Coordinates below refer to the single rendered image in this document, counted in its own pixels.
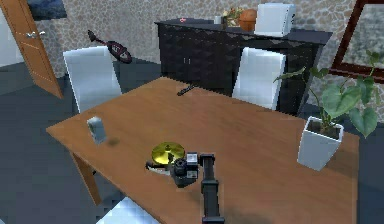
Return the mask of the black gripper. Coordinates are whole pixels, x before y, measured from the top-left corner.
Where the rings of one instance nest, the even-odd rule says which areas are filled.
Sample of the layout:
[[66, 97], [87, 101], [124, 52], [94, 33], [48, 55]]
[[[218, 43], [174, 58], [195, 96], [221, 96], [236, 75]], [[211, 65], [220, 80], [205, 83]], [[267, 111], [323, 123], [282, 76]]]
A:
[[[157, 169], [153, 167], [168, 167], [171, 166], [169, 170]], [[186, 159], [179, 158], [176, 159], [174, 163], [161, 164], [147, 161], [145, 167], [149, 171], [155, 172], [157, 174], [171, 176], [178, 188], [184, 188], [188, 185], [194, 183], [198, 178], [198, 166], [196, 164], [190, 164]]]

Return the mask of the small flower plant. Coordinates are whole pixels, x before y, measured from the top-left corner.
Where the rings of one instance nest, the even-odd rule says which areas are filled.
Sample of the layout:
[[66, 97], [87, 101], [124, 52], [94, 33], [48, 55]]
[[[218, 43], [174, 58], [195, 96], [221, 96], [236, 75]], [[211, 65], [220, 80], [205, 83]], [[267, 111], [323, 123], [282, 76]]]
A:
[[229, 10], [224, 10], [222, 16], [225, 18], [228, 27], [239, 27], [239, 18], [244, 11], [241, 7], [231, 7]]

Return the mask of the white box appliance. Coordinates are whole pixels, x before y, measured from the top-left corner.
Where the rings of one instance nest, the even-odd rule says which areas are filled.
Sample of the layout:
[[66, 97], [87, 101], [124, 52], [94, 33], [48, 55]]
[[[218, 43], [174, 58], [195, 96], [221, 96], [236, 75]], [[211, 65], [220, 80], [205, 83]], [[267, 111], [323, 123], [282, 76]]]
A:
[[259, 4], [254, 33], [263, 36], [284, 37], [292, 29], [295, 13], [294, 4]]

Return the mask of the white chair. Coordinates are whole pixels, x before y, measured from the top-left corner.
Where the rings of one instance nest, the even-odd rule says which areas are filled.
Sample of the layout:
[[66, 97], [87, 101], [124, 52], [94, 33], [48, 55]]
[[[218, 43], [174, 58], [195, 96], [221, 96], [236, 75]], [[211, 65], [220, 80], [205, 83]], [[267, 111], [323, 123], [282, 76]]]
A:
[[160, 222], [132, 199], [125, 197], [96, 224], [160, 224]]
[[106, 46], [65, 51], [63, 57], [79, 112], [122, 94]]
[[245, 47], [232, 97], [275, 110], [280, 93], [286, 56], [281, 53]]

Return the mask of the black remote control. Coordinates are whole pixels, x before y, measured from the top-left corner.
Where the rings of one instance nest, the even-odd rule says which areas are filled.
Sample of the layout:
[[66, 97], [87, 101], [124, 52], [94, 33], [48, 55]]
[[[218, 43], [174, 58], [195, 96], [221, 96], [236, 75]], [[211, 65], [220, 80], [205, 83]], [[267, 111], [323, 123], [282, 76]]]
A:
[[185, 88], [181, 89], [180, 91], [178, 91], [177, 92], [177, 96], [183, 96], [185, 93], [191, 91], [194, 88], [198, 88], [198, 86], [194, 85], [194, 84], [191, 84], [188, 87], [185, 87]]

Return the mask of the brown wooden door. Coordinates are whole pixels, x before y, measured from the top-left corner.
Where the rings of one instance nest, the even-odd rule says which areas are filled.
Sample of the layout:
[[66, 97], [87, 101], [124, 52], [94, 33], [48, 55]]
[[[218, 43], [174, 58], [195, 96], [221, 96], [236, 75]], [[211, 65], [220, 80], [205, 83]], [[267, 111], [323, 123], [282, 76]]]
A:
[[39, 32], [27, 0], [0, 0], [0, 8], [34, 83], [62, 99], [61, 88], [53, 72], [41, 36], [36, 39], [26, 37], [26, 33]]

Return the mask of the dark blue framed picture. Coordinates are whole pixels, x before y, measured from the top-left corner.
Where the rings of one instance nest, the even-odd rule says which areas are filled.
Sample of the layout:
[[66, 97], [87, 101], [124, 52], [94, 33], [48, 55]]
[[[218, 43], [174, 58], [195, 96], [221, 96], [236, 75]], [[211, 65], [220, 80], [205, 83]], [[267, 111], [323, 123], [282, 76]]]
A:
[[27, 0], [27, 4], [35, 21], [67, 17], [62, 0]]

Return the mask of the green plant in white pot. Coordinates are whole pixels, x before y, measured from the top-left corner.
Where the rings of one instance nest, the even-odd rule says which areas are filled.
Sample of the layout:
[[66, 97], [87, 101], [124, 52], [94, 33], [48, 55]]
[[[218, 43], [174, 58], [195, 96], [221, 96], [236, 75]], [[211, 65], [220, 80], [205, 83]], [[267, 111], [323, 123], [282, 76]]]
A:
[[320, 109], [320, 117], [310, 116], [302, 131], [297, 162], [320, 171], [339, 148], [344, 126], [336, 119], [347, 114], [355, 129], [367, 138], [377, 127], [378, 115], [368, 104], [372, 99], [379, 101], [374, 86], [373, 72], [379, 62], [377, 52], [366, 51], [372, 66], [369, 75], [359, 76], [355, 85], [326, 84], [321, 96], [309, 89]]

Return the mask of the brown framed window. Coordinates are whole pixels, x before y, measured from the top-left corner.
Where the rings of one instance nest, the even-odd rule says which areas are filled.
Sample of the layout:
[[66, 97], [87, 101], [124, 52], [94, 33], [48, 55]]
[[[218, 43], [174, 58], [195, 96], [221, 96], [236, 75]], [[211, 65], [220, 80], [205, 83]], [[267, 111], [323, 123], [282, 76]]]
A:
[[384, 0], [356, 0], [330, 73], [384, 84]]

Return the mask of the yellow round bowl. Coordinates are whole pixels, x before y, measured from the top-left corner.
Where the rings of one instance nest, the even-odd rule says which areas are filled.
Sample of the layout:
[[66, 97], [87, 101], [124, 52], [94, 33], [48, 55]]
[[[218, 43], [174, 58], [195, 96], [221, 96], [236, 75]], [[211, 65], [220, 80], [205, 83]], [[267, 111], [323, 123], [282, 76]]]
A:
[[163, 142], [152, 149], [152, 160], [155, 163], [168, 164], [185, 156], [182, 145], [176, 142]]

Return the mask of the brown wooden dining table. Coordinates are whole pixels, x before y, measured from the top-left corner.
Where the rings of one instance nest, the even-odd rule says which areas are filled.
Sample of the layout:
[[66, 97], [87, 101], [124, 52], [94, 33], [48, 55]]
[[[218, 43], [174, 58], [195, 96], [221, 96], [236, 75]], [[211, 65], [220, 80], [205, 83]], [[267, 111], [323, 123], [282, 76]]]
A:
[[[225, 224], [357, 224], [359, 139], [345, 134], [319, 172], [297, 162], [304, 120], [159, 78], [48, 128], [65, 145], [93, 201], [98, 172], [162, 224], [201, 224], [199, 184], [179, 189], [146, 170], [165, 141], [216, 157]], [[102, 119], [96, 144], [87, 120]]]

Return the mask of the black sideboard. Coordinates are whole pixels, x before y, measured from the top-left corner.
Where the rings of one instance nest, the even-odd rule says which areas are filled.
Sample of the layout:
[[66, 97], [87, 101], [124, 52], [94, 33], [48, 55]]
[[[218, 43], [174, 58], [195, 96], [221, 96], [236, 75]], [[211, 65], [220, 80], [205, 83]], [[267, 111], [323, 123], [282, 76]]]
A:
[[244, 48], [286, 56], [285, 70], [315, 67], [330, 32], [294, 29], [284, 37], [268, 37], [239, 27], [223, 28], [211, 20], [188, 18], [159, 21], [161, 73], [174, 80], [230, 96]]

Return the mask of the brown round pot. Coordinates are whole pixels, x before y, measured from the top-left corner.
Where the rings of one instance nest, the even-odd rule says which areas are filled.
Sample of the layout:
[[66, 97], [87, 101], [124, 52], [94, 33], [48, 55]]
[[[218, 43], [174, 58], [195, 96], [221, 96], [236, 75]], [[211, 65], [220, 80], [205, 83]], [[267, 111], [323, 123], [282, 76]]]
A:
[[254, 9], [244, 10], [239, 17], [240, 28], [244, 31], [253, 31], [255, 29], [257, 11]]

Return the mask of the grey cup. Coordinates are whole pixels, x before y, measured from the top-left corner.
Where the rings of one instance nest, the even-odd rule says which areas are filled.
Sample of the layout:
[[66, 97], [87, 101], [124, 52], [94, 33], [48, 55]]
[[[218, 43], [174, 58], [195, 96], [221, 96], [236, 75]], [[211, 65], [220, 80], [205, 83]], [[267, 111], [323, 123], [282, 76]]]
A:
[[96, 144], [101, 144], [106, 140], [106, 133], [101, 118], [94, 116], [87, 120], [87, 125]]

